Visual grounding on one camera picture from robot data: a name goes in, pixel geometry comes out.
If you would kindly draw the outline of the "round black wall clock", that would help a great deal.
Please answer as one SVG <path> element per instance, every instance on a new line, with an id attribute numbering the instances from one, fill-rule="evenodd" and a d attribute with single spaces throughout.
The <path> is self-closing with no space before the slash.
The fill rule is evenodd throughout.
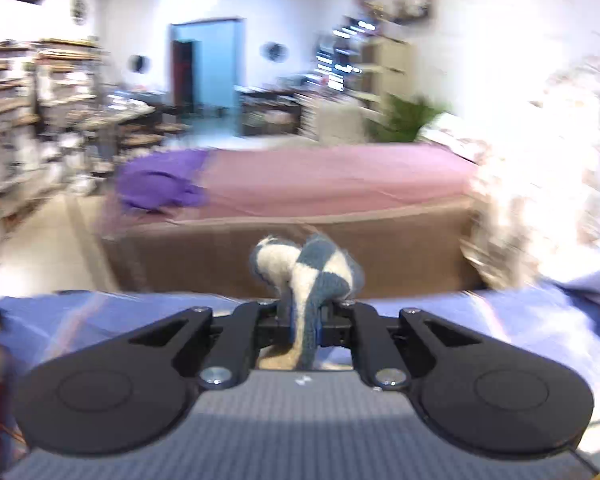
<path id="1" fill-rule="evenodd" d="M 85 0 L 72 0 L 71 17 L 73 23 L 81 26 L 86 22 L 88 5 Z"/>

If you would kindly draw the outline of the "beige drawer cabinet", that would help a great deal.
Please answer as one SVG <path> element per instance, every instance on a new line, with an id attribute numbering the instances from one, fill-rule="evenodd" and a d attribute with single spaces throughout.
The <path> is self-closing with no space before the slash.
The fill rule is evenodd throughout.
<path id="1" fill-rule="evenodd" d="M 383 112 L 392 96 L 408 100 L 414 90 L 413 58 L 413 46 L 407 42 L 386 37 L 366 42 L 358 99 L 374 112 Z"/>

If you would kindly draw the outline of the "blue doorway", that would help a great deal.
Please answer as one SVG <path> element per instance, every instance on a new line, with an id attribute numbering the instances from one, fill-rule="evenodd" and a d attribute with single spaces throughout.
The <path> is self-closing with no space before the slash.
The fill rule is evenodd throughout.
<path id="1" fill-rule="evenodd" d="M 170 26 L 174 104 L 186 112 L 237 110 L 244 72 L 244 20 L 214 18 Z"/>

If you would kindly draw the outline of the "blue plaid bed sheet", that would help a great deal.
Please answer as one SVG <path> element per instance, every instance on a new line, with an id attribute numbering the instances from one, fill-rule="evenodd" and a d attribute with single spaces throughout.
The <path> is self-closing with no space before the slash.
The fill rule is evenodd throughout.
<path id="1" fill-rule="evenodd" d="M 189 307 L 233 311 L 235 298 L 195 294 L 107 294 L 64 290 L 29 298 L 4 297 L 6 328 L 0 344 L 9 361 L 1 427 L 18 434 L 12 419 L 12 386 L 18 376 L 52 356 L 78 350 Z M 576 370 L 594 393 L 588 433 L 600 437 L 600 306 L 573 292 L 545 285 L 507 292 L 451 292 L 419 298 L 374 299 L 379 314 L 404 308 L 428 311 Z"/>

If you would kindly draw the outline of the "white grey crumpled garment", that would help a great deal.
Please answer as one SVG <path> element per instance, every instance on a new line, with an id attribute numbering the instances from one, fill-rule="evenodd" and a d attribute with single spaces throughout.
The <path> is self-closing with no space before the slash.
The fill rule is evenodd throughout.
<path id="1" fill-rule="evenodd" d="M 566 289 L 583 292 L 588 299 L 600 304 L 600 261 L 556 271 L 550 279 Z"/>

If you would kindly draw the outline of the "green cream checkered sweater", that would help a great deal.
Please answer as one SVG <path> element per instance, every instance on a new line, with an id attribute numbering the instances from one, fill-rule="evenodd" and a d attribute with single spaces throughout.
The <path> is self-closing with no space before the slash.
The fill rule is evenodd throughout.
<path id="1" fill-rule="evenodd" d="M 321 308 L 346 301 L 364 286 L 360 265 L 330 238 L 316 234 L 302 246 L 268 236 L 250 256 L 253 273 L 287 300 L 277 315 L 290 323 L 290 341 L 260 359 L 262 370 L 308 370 L 318 349 Z"/>

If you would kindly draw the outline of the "green potted plant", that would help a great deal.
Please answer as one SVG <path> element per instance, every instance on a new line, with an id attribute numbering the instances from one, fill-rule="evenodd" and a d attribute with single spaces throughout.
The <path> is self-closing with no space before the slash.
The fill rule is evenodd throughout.
<path id="1" fill-rule="evenodd" d="M 447 111 L 445 106 L 430 101 L 426 96 L 404 100 L 388 94 L 384 112 L 378 119 L 367 121 L 367 133 L 374 142 L 413 143 L 421 128 Z"/>

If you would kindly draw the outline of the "purple cloth on bed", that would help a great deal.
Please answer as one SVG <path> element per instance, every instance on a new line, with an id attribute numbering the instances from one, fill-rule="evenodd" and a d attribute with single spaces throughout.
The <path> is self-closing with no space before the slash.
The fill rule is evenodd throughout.
<path id="1" fill-rule="evenodd" d="M 207 194 L 199 181 L 210 152 L 155 152 L 126 162 L 116 181 L 117 198 L 129 209 L 158 211 L 166 207 L 201 207 Z"/>

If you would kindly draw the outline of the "wooden display shelving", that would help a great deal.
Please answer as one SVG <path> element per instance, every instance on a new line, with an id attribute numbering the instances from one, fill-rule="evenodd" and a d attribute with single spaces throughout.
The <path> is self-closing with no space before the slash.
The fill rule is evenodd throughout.
<path id="1" fill-rule="evenodd" d="M 0 244 L 47 196 L 93 193 L 121 126 L 154 111 L 102 82 L 94 39 L 0 42 Z"/>

